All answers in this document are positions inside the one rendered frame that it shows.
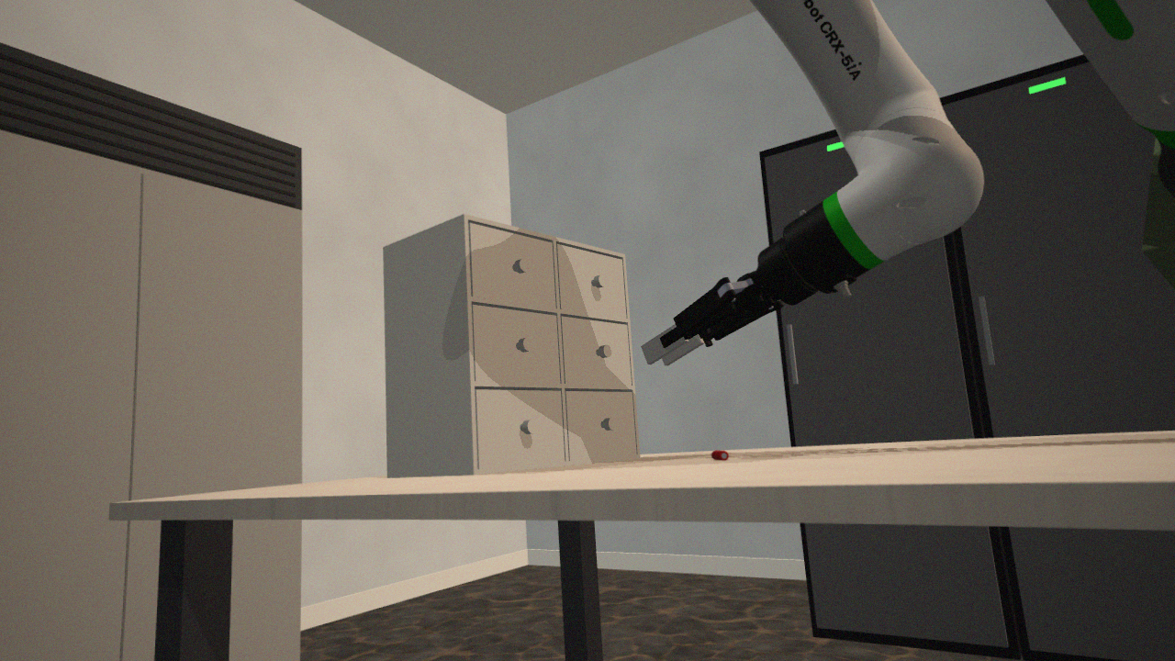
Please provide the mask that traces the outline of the tan drawer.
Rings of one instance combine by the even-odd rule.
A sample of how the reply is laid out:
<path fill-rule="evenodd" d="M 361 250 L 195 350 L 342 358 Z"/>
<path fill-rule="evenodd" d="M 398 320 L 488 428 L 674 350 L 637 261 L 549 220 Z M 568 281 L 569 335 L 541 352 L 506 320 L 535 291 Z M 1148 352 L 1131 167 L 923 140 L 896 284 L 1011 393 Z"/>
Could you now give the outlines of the tan drawer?
<path fill-rule="evenodd" d="M 560 317 L 564 384 L 632 386 L 627 325 Z"/>
<path fill-rule="evenodd" d="M 475 389 L 477 468 L 564 461 L 560 392 Z"/>
<path fill-rule="evenodd" d="M 474 305 L 475 382 L 560 384 L 553 315 Z"/>
<path fill-rule="evenodd" d="M 622 259 L 555 244 L 560 309 L 627 319 Z"/>
<path fill-rule="evenodd" d="M 471 297 L 553 306 L 553 243 L 466 223 Z"/>
<path fill-rule="evenodd" d="M 632 392 L 564 392 L 569 461 L 637 456 Z"/>

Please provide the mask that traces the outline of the small grey chest of drawers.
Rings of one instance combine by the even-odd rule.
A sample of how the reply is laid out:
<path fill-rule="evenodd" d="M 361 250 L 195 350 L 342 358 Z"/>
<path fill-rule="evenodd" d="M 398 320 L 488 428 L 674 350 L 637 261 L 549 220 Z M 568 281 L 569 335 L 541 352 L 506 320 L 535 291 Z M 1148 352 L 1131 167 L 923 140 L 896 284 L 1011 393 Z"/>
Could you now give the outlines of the small grey chest of drawers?
<path fill-rule="evenodd" d="M 466 223 L 511 231 L 553 243 L 553 306 L 513 304 L 471 297 Z M 560 309 L 555 244 L 622 259 L 627 319 Z M 385 259 L 387 478 L 484 475 L 511 470 L 568 467 L 642 459 L 625 254 L 517 229 L 492 220 L 458 215 L 383 247 Z M 474 305 L 548 313 L 557 319 L 560 384 L 548 382 L 475 382 Z M 632 386 L 564 384 L 560 317 L 627 325 Z M 477 468 L 475 389 L 560 392 L 564 461 L 517 467 Z M 632 392 L 637 456 L 569 461 L 564 392 Z"/>

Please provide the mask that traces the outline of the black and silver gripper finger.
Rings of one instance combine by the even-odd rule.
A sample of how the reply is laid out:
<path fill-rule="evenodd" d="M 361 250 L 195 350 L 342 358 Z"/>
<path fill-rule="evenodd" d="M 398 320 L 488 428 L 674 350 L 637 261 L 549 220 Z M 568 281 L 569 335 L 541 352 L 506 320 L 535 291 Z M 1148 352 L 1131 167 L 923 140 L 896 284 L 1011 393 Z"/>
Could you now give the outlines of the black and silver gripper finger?
<path fill-rule="evenodd" d="M 718 342 L 723 338 L 723 336 L 734 333 L 739 330 L 739 328 L 745 328 L 746 325 L 750 325 L 751 322 L 764 317 L 768 312 L 776 312 L 776 310 L 781 309 L 781 301 L 773 301 L 773 298 L 770 297 L 765 301 L 765 304 L 753 306 L 746 312 L 738 315 L 738 317 L 732 317 L 731 315 L 731 317 L 721 319 L 721 322 L 710 326 L 711 329 L 709 328 L 707 330 L 703 330 L 701 333 L 692 336 L 692 338 L 689 339 L 687 343 L 682 344 L 678 350 L 662 357 L 662 360 L 664 365 L 671 365 L 676 360 L 680 359 L 680 357 L 691 353 L 693 350 L 697 350 L 697 348 L 700 348 L 701 344 L 705 343 L 706 348 L 710 348 L 713 338 Z"/>
<path fill-rule="evenodd" d="M 678 313 L 673 318 L 676 325 L 654 336 L 652 340 L 642 344 L 643 357 L 645 357 L 647 364 L 657 363 L 665 355 L 672 353 L 682 344 L 687 343 L 692 336 L 701 333 L 701 331 L 716 325 L 721 319 L 726 319 L 731 315 L 732 317 L 738 317 L 738 315 L 746 312 L 751 306 L 764 304 L 765 301 L 763 297 L 758 296 L 751 298 L 751 301 L 741 306 L 736 306 L 733 302 L 737 294 L 753 283 L 752 279 L 738 281 L 730 282 L 728 277 L 724 277 L 717 282 L 713 289 L 709 290 L 709 294 L 705 294 L 705 296 L 694 301 L 694 304 L 691 304 L 691 306 Z"/>

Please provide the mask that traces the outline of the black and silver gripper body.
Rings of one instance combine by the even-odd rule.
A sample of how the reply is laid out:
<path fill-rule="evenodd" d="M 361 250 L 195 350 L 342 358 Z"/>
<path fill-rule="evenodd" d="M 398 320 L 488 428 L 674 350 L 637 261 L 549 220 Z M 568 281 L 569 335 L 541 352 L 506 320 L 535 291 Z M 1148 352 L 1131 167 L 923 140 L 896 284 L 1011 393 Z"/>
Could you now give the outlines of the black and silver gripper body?
<path fill-rule="evenodd" d="M 768 244 L 766 250 L 759 252 L 758 269 L 752 274 L 744 275 L 738 282 L 745 279 L 752 279 L 753 283 L 737 294 L 733 302 L 736 306 L 741 306 L 758 296 L 761 296 L 764 301 L 771 297 L 773 301 L 783 301 L 784 304 L 797 305 L 804 298 L 818 292 L 817 288 L 803 279 L 793 264 L 790 263 L 783 238 Z"/>

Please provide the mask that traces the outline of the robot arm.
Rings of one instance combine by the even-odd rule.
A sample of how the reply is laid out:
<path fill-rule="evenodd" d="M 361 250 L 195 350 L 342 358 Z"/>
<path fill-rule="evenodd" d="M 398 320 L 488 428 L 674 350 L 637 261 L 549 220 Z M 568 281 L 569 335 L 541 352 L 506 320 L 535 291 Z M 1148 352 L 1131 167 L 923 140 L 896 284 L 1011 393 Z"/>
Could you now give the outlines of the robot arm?
<path fill-rule="evenodd" d="M 872 0 L 750 0 L 810 79 L 857 177 L 783 230 L 822 294 L 964 225 L 985 174 Z M 1175 198 L 1175 0 L 1046 0 L 1135 124 Z M 803 215 L 804 214 L 804 215 Z"/>

